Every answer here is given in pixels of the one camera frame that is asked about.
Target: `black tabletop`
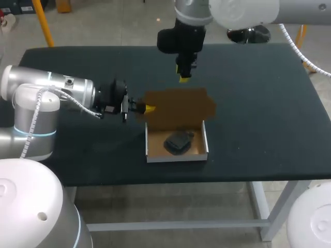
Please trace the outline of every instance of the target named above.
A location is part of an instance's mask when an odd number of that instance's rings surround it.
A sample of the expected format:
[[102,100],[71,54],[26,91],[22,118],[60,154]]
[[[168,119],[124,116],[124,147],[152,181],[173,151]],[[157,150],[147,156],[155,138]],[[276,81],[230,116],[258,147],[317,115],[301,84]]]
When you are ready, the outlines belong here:
[[[155,47],[28,50],[21,66],[91,79],[125,79],[129,94],[206,87],[217,103],[206,122],[204,162],[146,163],[144,124],[61,110],[55,150],[43,163],[74,185],[331,178],[331,123],[300,60],[286,44],[206,45],[188,84],[175,56]],[[0,103],[2,116],[11,103]],[[1,118],[1,126],[13,118]]]

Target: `box flap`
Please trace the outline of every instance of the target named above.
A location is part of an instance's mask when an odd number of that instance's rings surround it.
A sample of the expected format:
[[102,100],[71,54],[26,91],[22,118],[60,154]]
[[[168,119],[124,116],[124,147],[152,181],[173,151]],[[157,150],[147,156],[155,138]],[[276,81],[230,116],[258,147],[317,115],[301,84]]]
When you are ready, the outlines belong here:
[[142,117],[151,131],[200,129],[216,110],[205,88],[147,91],[142,101],[156,107]]

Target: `white cable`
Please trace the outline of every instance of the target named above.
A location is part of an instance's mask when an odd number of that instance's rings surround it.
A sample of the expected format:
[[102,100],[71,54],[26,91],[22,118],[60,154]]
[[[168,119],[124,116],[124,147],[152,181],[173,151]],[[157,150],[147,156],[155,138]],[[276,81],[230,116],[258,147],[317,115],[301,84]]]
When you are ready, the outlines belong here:
[[29,149],[29,146],[30,146],[30,143],[31,143],[31,140],[32,140],[32,135],[33,135],[33,133],[35,131],[35,127],[36,127],[36,122],[37,122],[39,109],[40,109],[40,105],[41,105],[42,94],[44,92],[46,92],[48,89],[49,89],[48,87],[41,88],[37,93],[36,108],[35,108],[35,111],[34,111],[34,114],[33,114],[33,117],[32,117],[29,134],[27,135],[27,139],[25,141],[24,148],[23,148],[23,151],[21,153],[20,159],[25,158],[27,150]]
[[80,109],[82,109],[83,111],[87,112],[90,115],[93,115],[94,117],[100,119],[102,117],[101,113],[95,113],[89,109],[87,109],[86,107],[84,107],[81,103],[79,103],[75,98],[73,98],[72,96],[70,96],[69,94],[65,93],[62,90],[56,89],[55,86],[50,86],[50,87],[44,87],[41,88],[38,92],[37,92],[37,102],[36,102],[36,108],[32,117],[32,121],[31,121],[31,125],[30,125],[30,130],[27,136],[27,139],[25,141],[24,144],[24,148],[23,151],[21,153],[20,159],[24,159],[26,156],[26,153],[29,149],[31,140],[32,140],[32,136],[33,133],[35,132],[35,127],[36,127],[36,123],[37,123],[37,118],[38,118],[38,114],[39,114],[39,110],[40,110],[40,105],[41,105],[41,100],[42,100],[42,94],[44,94],[46,91],[55,91],[58,92],[62,95],[64,95],[66,98],[68,98],[70,101],[72,101],[74,104],[76,104]]
[[323,75],[326,75],[328,77],[331,78],[331,73],[322,70],[321,68],[319,68],[318,66],[314,65],[309,59],[307,59],[299,50],[299,48],[296,47],[295,43],[293,42],[293,40],[291,39],[289,33],[287,32],[284,24],[279,24],[280,26],[280,30],[283,32],[283,34],[285,35],[286,40],[289,42],[290,46],[292,47],[292,49],[294,50],[294,52],[299,56],[299,58],[305,62],[307,64],[307,66],[311,67],[314,71],[321,73]]
[[87,112],[88,114],[93,115],[94,117],[97,117],[99,119],[102,117],[102,114],[101,113],[96,113],[96,112],[93,112],[93,111],[89,110],[88,108],[84,107],[80,102],[78,102],[75,98],[73,98],[71,95],[65,93],[64,91],[59,90],[59,89],[55,88],[54,86],[51,86],[50,87],[50,91],[55,91],[55,92],[60,93],[61,95],[64,95],[67,99],[69,99],[70,101],[72,101],[81,110]]

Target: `robotic arm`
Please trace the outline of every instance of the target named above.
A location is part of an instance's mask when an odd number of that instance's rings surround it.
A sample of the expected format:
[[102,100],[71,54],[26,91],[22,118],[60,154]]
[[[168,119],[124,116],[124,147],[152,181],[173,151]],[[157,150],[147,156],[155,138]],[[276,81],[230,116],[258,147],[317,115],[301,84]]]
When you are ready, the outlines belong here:
[[197,66],[205,25],[213,19],[234,30],[268,23],[331,24],[331,0],[175,0],[175,11],[175,27],[158,33],[157,47],[164,53],[178,54],[180,82],[186,82]]
[[129,111],[144,114],[148,107],[128,97],[123,81],[114,80],[96,88],[88,79],[16,66],[5,69],[0,93],[4,100],[12,101],[15,108],[14,126],[0,128],[0,159],[26,156],[41,161],[48,158],[53,152],[60,106],[73,106],[97,118],[103,118],[106,113],[121,114],[123,122]]

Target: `gray floor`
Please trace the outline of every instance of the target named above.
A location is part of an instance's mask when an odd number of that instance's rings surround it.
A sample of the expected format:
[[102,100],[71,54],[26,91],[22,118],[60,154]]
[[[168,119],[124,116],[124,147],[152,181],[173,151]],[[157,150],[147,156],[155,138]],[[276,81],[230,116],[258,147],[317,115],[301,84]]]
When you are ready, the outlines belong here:
[[[71,0],[73,13],[46,15],[56,46],[155,45],[157,31],[172,27],[175,12],[171,0]],[[267,26],[271,42],[285,42],[277,26]],[[298,26],[288,26],[295,35]],[[309,27],[302,49],[314,63],[331,71],[330,27]],[[230,43],[225,29],[212,23],[206,43]],[[35,15],[18,17],[16,28],[5,37],[0,66],[18,64],[24,51],[46,46]],[[311,80],[331,116],[331,81],[322,75]],[[270,207],[286,182],[265,182]],[[153,220],[249,219],[253,209],[246,183],[195,183],[129,185],[78,189],[77,206],[87,223]],[[93,233],[95,248],[106,247],[227,247],[288,248],[285,226],[272,243],[263,243],[257,229],[202,229],[118,231]]]

